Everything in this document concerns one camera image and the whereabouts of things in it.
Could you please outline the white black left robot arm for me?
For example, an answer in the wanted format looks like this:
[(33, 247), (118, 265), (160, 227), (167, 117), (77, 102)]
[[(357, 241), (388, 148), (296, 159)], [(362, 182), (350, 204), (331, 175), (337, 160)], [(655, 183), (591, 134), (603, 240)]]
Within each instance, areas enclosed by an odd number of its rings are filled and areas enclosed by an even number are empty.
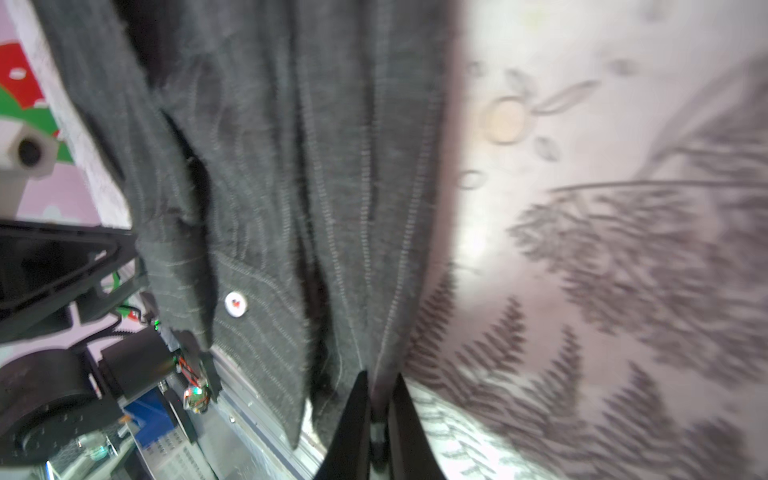
[(72, 337), (147, 287), (142, 266), (117, 287), (105, 284), (138, 258), (129, 230), (2, 221), (1, 343), (60, 342), (1, 364), (2, 467), (45, 463), (115, 423), (125, 404), (175, 371), (153, 327), (129, 332), (113, 323)]

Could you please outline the dark grey pinstriped shirt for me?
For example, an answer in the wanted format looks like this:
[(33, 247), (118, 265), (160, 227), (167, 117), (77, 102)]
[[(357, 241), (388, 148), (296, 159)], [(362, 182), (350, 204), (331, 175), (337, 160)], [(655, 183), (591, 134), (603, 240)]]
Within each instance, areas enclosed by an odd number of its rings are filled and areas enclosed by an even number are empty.
[(381, 412), (438, 184), (445, 1), (36, 1), (168, 326), (238, 364), (297, 446), (360, 372)]

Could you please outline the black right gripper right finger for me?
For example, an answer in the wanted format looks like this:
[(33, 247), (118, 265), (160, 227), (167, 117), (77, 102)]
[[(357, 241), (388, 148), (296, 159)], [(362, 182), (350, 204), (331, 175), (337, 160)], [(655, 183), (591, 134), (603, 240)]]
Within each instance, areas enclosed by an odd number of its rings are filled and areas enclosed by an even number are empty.
[(427, 440), (402, 375), (392, 393), (387, 420), (389, 465), (393, 480), (445, 480)]

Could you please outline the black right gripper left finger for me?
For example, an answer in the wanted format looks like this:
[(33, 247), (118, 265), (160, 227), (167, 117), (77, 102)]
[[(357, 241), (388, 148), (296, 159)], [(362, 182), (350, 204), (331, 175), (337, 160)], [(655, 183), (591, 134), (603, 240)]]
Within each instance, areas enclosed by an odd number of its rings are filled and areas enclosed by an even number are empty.
[(368, 375), (358, 374), (315, 480), (368, 480), (371, 402)]

